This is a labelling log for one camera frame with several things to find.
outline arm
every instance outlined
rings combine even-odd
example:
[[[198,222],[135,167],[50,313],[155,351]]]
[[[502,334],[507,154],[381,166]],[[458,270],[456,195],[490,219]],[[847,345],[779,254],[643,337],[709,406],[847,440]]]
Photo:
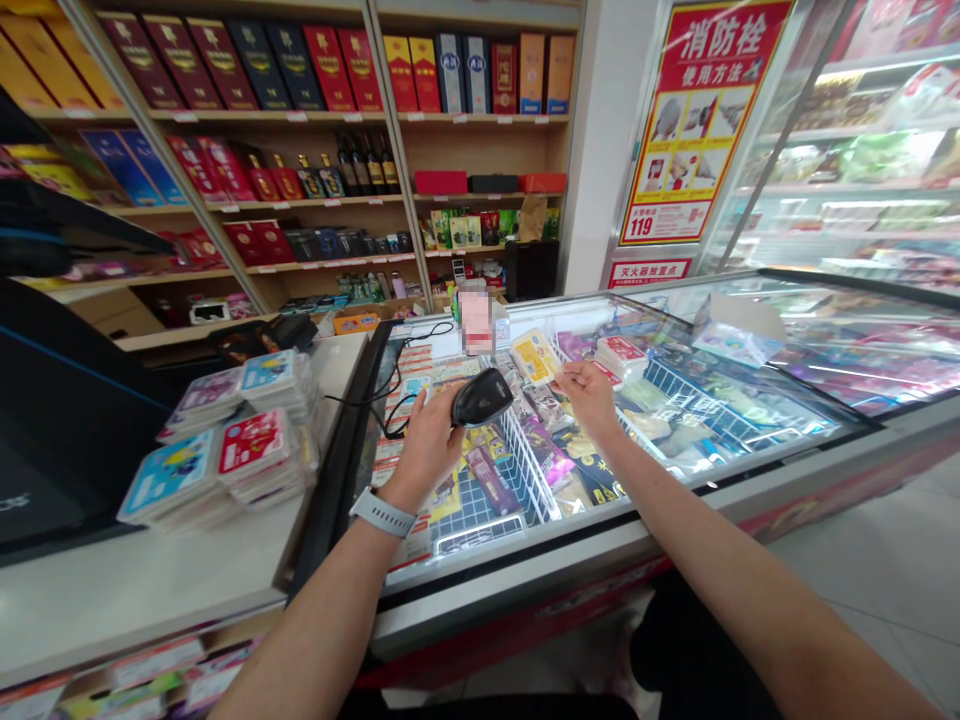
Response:
[[[450,430],[456,392],[424,404],[420,393],[397,469],[377,495],[411,514],[460,458],[463,428]],[[357,519],[317,569],[211,715],[335,718],[360,669],[383,579],[400,545]]]
[[[589,363],[558,380],[643,523],[788,718],[939,718],[766,548],[687,490],[621,429]]]

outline fire hydrant instruction sign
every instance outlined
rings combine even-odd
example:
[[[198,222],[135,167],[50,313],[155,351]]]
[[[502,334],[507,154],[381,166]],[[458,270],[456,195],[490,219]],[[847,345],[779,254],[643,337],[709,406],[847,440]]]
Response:
[[[700,240],[792,6],[673,8],[621,246]]]

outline snack package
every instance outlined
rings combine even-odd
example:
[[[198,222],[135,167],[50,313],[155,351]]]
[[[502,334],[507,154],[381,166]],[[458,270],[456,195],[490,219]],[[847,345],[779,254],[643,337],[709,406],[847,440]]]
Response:
[[[510,354],[520,374],[531,385],[546,385],[562,372],[562,363],[557,357],[546,333],[539,328],[524,333],[510,343]]]

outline hand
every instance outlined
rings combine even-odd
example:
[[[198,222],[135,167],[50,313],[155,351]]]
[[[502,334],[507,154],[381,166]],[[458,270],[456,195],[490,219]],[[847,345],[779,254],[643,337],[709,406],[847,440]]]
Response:
[[[577,422],[595,445],[624,434],[613,404],[613,386],[593,363],[566,363],[557,385],[570,398]]]
[[[397,469],[377,492],[398,510],[419,512],[463,454],[467,431],[450,428],[450,411],[462,384],[444,388],[429,403],[426,390],[417,395]]]

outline white wall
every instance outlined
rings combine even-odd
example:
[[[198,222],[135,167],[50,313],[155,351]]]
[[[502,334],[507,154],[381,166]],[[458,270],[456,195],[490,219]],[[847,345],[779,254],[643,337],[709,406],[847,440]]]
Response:
[[[656,26],[656,0],[585,0],[564,206],[558,289],[564,295],[601,287],[618,202],[633,152],[641,85]]]

